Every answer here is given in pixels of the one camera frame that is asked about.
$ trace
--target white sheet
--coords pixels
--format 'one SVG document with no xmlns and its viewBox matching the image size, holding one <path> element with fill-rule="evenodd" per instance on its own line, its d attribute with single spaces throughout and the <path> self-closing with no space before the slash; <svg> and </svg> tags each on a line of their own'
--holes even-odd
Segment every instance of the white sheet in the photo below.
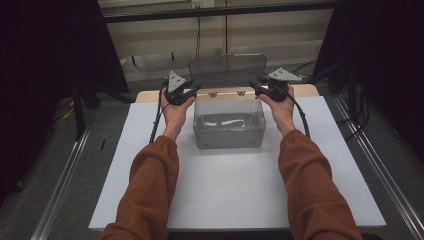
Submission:
<svg viewBox="0 0 424 240">
<path fill-rule="evenodd" d="M 311 138 L 330 161 L 333 179 L 346 198 L 358 226 L 382 226 L 385 221 L 322 97 L 298 98 Z M 132 104 L 121 139 L 89 228 L 102 230 L 114 222 L 128 185 L 134 156 L 149 142 L 157 103 Z M 193 132 L 194 105 L 177 139 L 180 173 L 168 219 L 168 229 L 243 230 L 288 228 L 286 192 L 277 167 L 281 134 L 268 105 L 262 147 L 201 150 Z M 296 126 L 303 131 L 298 112 Z M 157 135 L 164 130 L 164 120 Z"/>
</svg>

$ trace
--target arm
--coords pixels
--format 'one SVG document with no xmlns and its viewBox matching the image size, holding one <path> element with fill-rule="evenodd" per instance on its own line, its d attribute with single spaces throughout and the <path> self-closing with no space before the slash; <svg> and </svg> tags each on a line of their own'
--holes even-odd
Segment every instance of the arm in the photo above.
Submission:
<svg viewBox="0 0 424 240">
<path fill-rule="evenodd" d="M 175 140 L 193 102 L 190 98 L 181 106 L 168 105 L 162 95 L 165 131 L 134 158 L 116 222 L 106 226 L 101 239 L 162 239 L 178 178 Z"/>
<path fill-rule="evenodd" d="M 293 87 L 289 93 L 294 96 Z M 296 130 L 294 104 L 259 96 L 272 110 L 284 136 L 278 158 L 287 191 L 290 228 L 295 239 L 362 239 L 350 208 L 332 181 L 331 167 L 318 146 Z"/>
</svg>

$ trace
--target cord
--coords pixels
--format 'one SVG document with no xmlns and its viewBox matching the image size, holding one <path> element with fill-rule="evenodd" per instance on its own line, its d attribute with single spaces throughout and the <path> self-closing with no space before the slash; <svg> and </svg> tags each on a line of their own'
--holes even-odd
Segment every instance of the cord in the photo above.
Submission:
<svg viewBox="0 0 424 240">
<path fill-rule="evenodd" d="M 196 41 L 196 67 L 197 67 L 197 70 L 200 73 L 202 73 L 203 76 L 210 77 L 210 78 L 215 78 L 215 79 L 221 79 L 221 80 L 224 80 L 226 82 L 232 83 L 232 84 L 234 84 L 236 86 L 241 86 L 240 84 L 238 84 L 236 82 L 233 82 L 233 81 L 230 81 L 230 80 L 228 80 L 226 78 L 217 77 L 217 75 L 220 75 L 220 74 L 223 74 L 223 73 L 210 74 L 210 73 L 205 72 L 202 69 L 202 67 L 200 66 L 199 58 L 200 58 L 200 17 L 197 18 L 197 41 Z"/>
<path fill-rule="evenodd" d="M 158 109 L 156 111 L 156 119 L 153 122 L 153 130 L 152 130 L 152 134 L 150 135 L 149 143 L 153 143 L 153 141 L 155 140 L 156 131 L 158 130 L 158 126 L 159 126 L 160 117 L 162 116 L 163 110 L 165 110 L 165 108 L 168 107 L 168 105 L 169 105 L 169 103 L 168 103 L 162 109 L 162 111 L 160 110 L 160 104 L 162 102 L 162 90 L 165 88 L 165 86 L 166 86 L 166 81 L 162 82 L 162 86 L 160 87 L 160 90 L 159 90 Z"/>
<path fill-rule="evenodd" d="M 368 97 L 365 96 L 365 94 L 363 94 L 363 97 L 365 98 L 365 104 L 366 104 L 366 111 L 364 113 L 364 120 L 362 121 L 362 123 L 359 125 L 359 127 L 355 130 L 354 133 L 352 133 L 350 136 L 345 138 L 345 141 L 348 141 L 349 139 L 351 139 L 352 137 L 356 136 L 357 134 L 359 134 L 362 130 L 364 130 L 364 128 L 367 126 L 368 121 L 369 121 L 369 100 Z"/>
<path fill-rule="evenodd" d="M 295 70 L 291 71 L 290 73 L 297 74 L 297 71 L 299 71 L 300 69 L 308 66 L 309 64 L 316 63 L 316 62 L 317 62 L 317 59 L 314 59 L 312 61 L 309 61 L 307 63 L 304 63 L 304 64 L 300 65 L 299 67 L 297 67 Z"/>
<path fill-rule="evenodd" d="M 290 95 L 286 90 L 279 88 L 277 86 L 274 86 L 275 88 L 277 88 L 278 90 L 282 91 L 283 93 L 286 94 L 286 96 L 293 101 L 293 103 L 296 105 L 297 110 L 299 110 L 299 114 L 300 117 L 302 118 L 302 122 L 303 122 L 303 128 L 305 129 L 305 135 L 311 139 L 311 135 L 309 133 L 309 126 L 308 126 L 308 122 L 306 121 L 306 114 L 303 112 L 302 108 L 300 107 L 299 103 L 296 102 L 296 100 L 294 99 L 294 97 L 292 97 L 292 95 Z"/>
</svg>

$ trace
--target wall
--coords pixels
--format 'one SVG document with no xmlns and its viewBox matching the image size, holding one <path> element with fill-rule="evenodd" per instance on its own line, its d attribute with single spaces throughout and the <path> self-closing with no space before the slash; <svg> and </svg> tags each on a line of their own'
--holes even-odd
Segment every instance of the wall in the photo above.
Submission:
<svg viewBox="0 0 424 240">
<path fill-rule="evenodd" d="M 261 1 L 278 4 L 295 1 Z M 215 6 L 257 5 L 253 0 L 216 0 Z M 103 8 L 104 14 L 155 12 L 191 8 L 191 1 Z M 201 18 L 201 49 L 235 53 L 244 47 L 320 41 L 324 38 L 332 10 L 249 14 Z M 187 52 L 194 56 L 197 19 L 173 19 L 108 24 L 119 57 Z"/>
</svg>

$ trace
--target orange sleeve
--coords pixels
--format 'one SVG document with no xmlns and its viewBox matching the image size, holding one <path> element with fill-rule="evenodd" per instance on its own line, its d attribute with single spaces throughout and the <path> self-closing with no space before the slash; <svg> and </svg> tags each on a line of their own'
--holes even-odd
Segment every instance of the orange sleeve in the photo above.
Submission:
<svg viewBox="0 0 424 240">
<path fill-rule="evenodd" d="M 299 130 L 281 141 L 278 158 L 295 239 L 362 239 L 318 146 Z"/>
<path fill-rule="evenodd" d="M 171 139 L 160 136 L 142 149 L 132 163 L 116 222 L 106 226 L 100 239 L 162 239 L 178 171 L 177 145 Z"/>
</svg>

